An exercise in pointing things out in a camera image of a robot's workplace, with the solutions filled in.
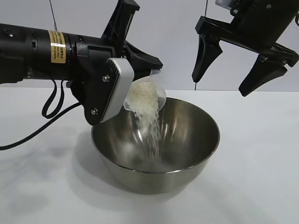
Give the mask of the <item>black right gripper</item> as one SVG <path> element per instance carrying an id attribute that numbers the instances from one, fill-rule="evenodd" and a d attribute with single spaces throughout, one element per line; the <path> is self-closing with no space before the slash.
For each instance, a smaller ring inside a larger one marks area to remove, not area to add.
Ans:
<path id="1" fill-rule="evenodd" d="M 297 0 L 231 0 L 225 5 L 233 16 L 224 22 L 201 16 L 195 30 L 199 47 L 192 72 L 199 82 L 208 67 L 222 53 L 220 41 L 258 53 L 248 75 L 239 86 L 243 97 L 265 83 L 282 77 L 299 60 L 294 50 L 278 44 L 279 37 L 299 13 Z"/>

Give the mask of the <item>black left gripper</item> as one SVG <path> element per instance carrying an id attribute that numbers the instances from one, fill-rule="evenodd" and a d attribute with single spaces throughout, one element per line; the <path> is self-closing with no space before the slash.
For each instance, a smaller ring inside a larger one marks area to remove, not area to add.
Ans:
<path id="1" fill-rule="evenodd" d="M 134 0 L 119 0 L 101 37 L 70 34 L 70 60 L 105 61 L 120 57 L 128 30 L 140 6 Z M 159 58 L 149 55 L 126 41 L 126 57 L 133 67 L 134 78 L 150 76 L 163 67 Z"/>

